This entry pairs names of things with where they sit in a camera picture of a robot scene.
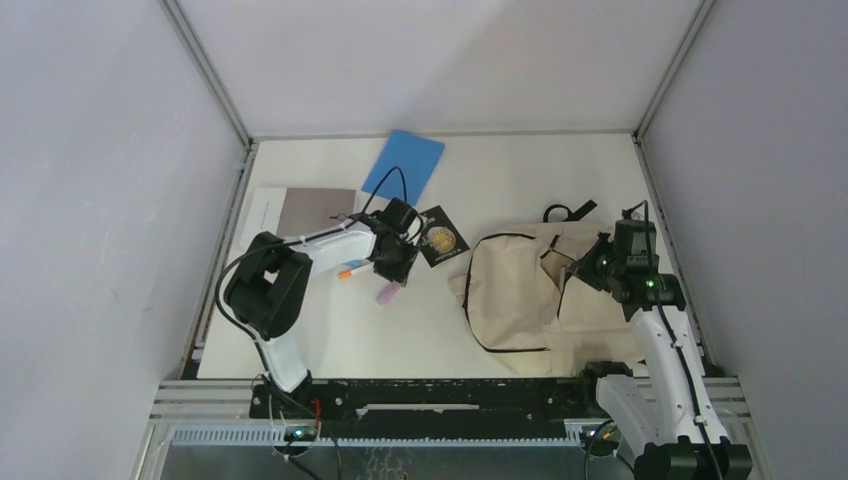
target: blue folder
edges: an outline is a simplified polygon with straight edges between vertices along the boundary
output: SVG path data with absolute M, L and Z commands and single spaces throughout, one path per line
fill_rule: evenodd
M 377 163 L 365 179 L 362 191 L 374 193 L 374 188 L 377 187 L 383 175 L 390 168 L 397 166 L 403 170 L 403 175 L 406 177 L 407 203 L 415 206 L 444 150 L 444 143 L 395 130 L 386 140 L 386 146 L 383 147 Z M 376 196 L 386 199 L 397 197 L 403 200 L 403 184 L 400 175 L 392 172 L 383 182 Z

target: gray notebook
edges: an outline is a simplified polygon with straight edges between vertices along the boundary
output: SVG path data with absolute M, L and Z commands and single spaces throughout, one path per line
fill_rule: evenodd
M 278 237 L 308 235 L 338 225 L 338 215 L 356 209 L 356 191 L 338 188 L 259 188 L 253 193 L 240 243 L 247 248 L 259 232 Z
M 339 224 L 330 218 L 353 213 L 356 191 L 337 188 L 289 188 L 280 223 L 278 237 L 306 235 Z

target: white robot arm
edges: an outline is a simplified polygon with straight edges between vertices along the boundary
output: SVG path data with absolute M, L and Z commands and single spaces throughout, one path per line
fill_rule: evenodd
M 620 450 L 635 459 L 637 479 L 748 478 L 748 448 L 730 443 L 710 403 L 683 292 L 674 275 L 658 273 L 656 229 L 647 204 L 644 220 L 630 218 L 637 207 L 616 222 L 612 239 L 599 234 L 571 273 L 621 304 L 645 353 L 656 405 L 626 375 L 599 378 L 595 399 L 621 431 Z
M 280 239 L 260 233 L 248 253 L 231 264 L 238 268 L 224 290 L 224 300 L 235 318 L 220 305 L 219 309 L 253 339 L 276 386 L 292 392 L 309 373 L 290 332 L 309 278 L 345 262 L 369 259 L 375 273 L 405 285 L 422 228 L 418 213 L 395 198 L 383 211 L 356 214 L 338 227 L 310 235 Z M 410 235 L 414 229 L 418 233 Z

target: canvas bag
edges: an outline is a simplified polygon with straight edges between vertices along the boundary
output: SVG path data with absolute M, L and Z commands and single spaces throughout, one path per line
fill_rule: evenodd
M 562 268 L 581 258 L 609 231 L 555 205 L 543 223 L 518 225 L 483 237 L 468 273 L 449 280 L 474 338 L 483 349 L 522 376 L 575 376 L 589 361 L 633 367 L 644 358 L 621 306 Z M 564 208 L 566 221 L 550 222 Z

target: white table surface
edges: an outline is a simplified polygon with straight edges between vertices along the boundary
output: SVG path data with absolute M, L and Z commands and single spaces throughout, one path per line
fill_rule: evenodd
M 445 151 L 416 208 L 441 205 L 472 247 L 505 226 L 540 222 L 553 203 L 575 209 L 593 199 L 598 207 L 586 218 L 611 226 L 623 208 L 648 198 L 626 134 L 433 138 L 445 143 Z M 244 251 L 238 239 L 256 189 L 359 189 L 384 143 L 384 138 L 260 143 L 229 258 Z M 359 196 L 361 202 L 368 197 Z M 385 204 L 377 198 L 371 209 Z M 670 272 L 662 238 L 657 253 L 661 271 Z M 431 269 L 419 256 L 408 286 L 385 307 L 375 302 L 386 285 L 376 275 L 339 280 L 340 266 L 314 277 L 293 327 L 313 377 L 515 376 L 476 343 L 448 290 L 448 278 L 464 273 L 469 258 L 465 253 Z M 252 378 L 261 371 L 249 338 L 215 312 L 198 377 Z

